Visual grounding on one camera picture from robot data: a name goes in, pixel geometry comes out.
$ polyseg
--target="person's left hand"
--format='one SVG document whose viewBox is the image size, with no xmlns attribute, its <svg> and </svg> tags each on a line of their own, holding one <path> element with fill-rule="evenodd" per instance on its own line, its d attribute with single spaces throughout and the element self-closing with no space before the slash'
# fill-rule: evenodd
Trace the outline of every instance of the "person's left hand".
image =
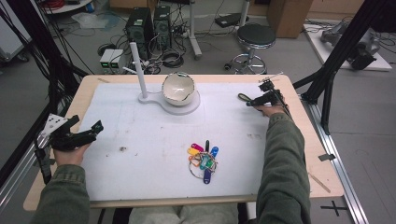
<svg viewBox="0 0 396 224">
<path fill-rule="evenodd" d="M 67 152 L 54 149 L 53 154 L 55 155 L 56 163 L 58 164 L 58 166 L 67 164 L 80 166 L 82 163 L 84 152 L 90 145 L 91 144 L 87 144 L 82 147 L 76 148 L 73 151 Z"/>
</svg>

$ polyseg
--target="black stool seat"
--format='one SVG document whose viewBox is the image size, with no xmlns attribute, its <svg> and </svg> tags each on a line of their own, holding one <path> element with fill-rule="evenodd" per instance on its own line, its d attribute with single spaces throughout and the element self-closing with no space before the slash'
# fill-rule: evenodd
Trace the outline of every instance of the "black stool seat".
<svg viewBox="0 0 396 224">
<path fill-rule="evenodd" d="M 257 47 L 271 47 L 275 40 L 275 32 L 268 26 L 259 24 L 247 24 L 238 29 L 238 37 L 242 42 Z"/>
</svg>

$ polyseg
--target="person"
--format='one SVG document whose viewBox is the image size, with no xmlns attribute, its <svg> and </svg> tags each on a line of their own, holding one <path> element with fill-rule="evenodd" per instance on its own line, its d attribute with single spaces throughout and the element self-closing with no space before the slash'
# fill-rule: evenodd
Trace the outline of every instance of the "person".
<svg viewBox="0 0 396 224">
<path fill-rule="evenodd" d="M 304 162 L 303 135 L 292 119 L 285 114 L 281 105 L 262 105 L 255 106 L 255 108 L 270 118 L 266 134 L 262 182 L 257 195 L 257 223 L 309 224 L 311 222 L 310 187 Z M 84 169 L 80 166 L 84 152 L 88 147 L 89 145 L 86 145 L 72 152 L 54 150 L 58 168 L 51 181 L 41 192 L 40 202 L 31 223 L 89 222 L 90 199 L 85 188 Z M 213 211 L 212 208 L 208 210 L 216 212 L 217 215 L 221 214 L 220 210 Z M 229 213 L 230 219 L 235 219 L 234 223 L 237 223 L 237 217 L 233 217 L 232 213 Z M 140 215 L 142 214 L 150 217 L 155 215 L 152 212 L 140 213 Z M 162 216 L 159 218 L 161 218 L 160 223 L 169 223 Z M 192 222 L 218 223 L 205 220 Z"/>
</svg>

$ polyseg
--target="computer tower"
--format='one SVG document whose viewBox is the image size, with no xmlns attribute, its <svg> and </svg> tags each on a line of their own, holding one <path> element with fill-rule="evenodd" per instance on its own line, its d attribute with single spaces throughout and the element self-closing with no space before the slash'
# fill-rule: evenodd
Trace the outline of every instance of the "computer tower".
<svg viewBox="0 0 396 224">
<path fill-rule="evenodd" d="M 139 57 L 143 60 L 150 59 L 155 43 L 153 42 L 154 30 L 149 8 L 134 7 L 125 29 L 128 40 L 136 42 Z"/>
<path fill-rule="evenodd" d="M 171 8 L 156 6 L 154 11 L 154 33 L 157 35 L 157 49 L 172 48 Z"/>
</svg>

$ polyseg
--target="person's right arm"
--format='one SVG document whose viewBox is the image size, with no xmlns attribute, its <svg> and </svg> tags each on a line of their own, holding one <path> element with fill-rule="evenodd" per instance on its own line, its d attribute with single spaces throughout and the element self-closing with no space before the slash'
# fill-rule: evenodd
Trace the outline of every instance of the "person's right arm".
<svg viewBox="0 0 396 224">
<path fill-rule="evenodd" d="M 274 106 L 262 112 L 270 121 L 257 197 L 258 223 L 310 223 L 304 138 L 283 108 Z"/>
</svg>

